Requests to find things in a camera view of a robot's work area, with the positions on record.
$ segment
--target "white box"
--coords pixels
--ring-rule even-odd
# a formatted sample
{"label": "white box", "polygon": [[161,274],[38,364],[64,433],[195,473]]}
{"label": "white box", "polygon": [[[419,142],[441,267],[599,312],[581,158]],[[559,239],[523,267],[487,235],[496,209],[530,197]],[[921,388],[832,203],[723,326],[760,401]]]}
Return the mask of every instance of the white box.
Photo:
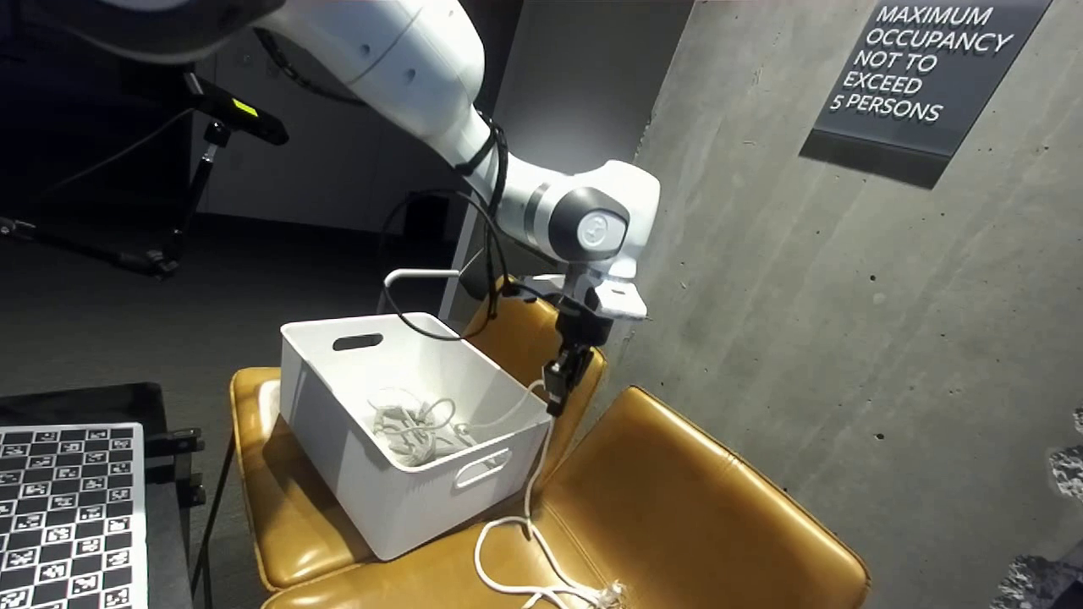
{"label": "white box", "polygon": [[[413,326],[449,334],[434,314]],[[373,395],[454,401],[472,448],[410,467],[373,438]],[[282,415],[374,559],[390,561],[523,488],[550,426],[545,404],[470,341],[397,314],[282,326]]]}

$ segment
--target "floor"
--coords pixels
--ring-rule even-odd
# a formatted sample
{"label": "floor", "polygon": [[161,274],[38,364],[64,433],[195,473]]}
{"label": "floor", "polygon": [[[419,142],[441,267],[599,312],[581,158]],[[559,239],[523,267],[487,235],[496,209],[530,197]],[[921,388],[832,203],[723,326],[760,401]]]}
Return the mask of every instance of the floor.
{"label": "floor", "polygon": [[[75,220],[64,238],[99,251],[161,243],[161,223]],[[0,395],[76,386],[160,383],[168,426],[199,426],[195,470],[212,490],[226,448],[226,378],[277,364],[277,326],[373,314],[383,267],[429,264],[434,251],[383,253],[374,238],[199,220],[184,267],[144,279],[71,251],[0,239]],[[437,298],[416,289],[405,309]],[[193,511],[193,544],[206,508]],[[259,606],[247,518],[230,477],[211,538],[212,606]]]}

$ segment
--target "checkerboard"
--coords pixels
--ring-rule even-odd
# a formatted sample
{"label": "checkerboard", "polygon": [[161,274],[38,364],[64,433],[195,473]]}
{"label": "checkerboard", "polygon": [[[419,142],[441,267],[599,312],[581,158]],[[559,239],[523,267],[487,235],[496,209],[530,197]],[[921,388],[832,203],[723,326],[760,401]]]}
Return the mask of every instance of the checkerboard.
{"label": "checkerboard", "polygon": [[143,426],[0,426],[0,609],[144,609]]}

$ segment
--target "chair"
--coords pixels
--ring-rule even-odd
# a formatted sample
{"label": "chair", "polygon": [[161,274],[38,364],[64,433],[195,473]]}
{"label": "chair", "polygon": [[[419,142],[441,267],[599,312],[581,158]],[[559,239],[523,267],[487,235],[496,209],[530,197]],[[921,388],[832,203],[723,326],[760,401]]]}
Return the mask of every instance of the chair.
{"label": "chair", "polygon": [[[499,298],[496,314],[470,341],[529,386],[559,352],[556,309]],[[567,449],[602,368],[604,364],[596,352],[550,429],[549,465]],[[233,453],[252,528],[256,573],[267,591],[374,561],[292,429],[277,420],[277,408],[259,409],[256,394],[277,375],[277,365],[259,365],[238,368],[230,378]]]}
{"label": "chair", "polygon": [[[559,465],[536,515],[571,578],[622,582],[636,609],[857,609],[867,596],[863,567],[823,525],[642,388]],[[292,587],[263,609],[520,606],[472,574],[477,532]],[[485,561],[499,582],[550,582],[516,528]]]}

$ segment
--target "sign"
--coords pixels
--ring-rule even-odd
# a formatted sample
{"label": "sign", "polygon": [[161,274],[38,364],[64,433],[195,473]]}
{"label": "sign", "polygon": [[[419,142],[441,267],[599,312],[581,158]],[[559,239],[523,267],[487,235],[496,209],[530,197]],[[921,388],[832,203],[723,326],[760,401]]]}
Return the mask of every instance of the sign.
{"label": "sign", "polygon": [[802,156],[937,186],[1049,0],[878,0]]}

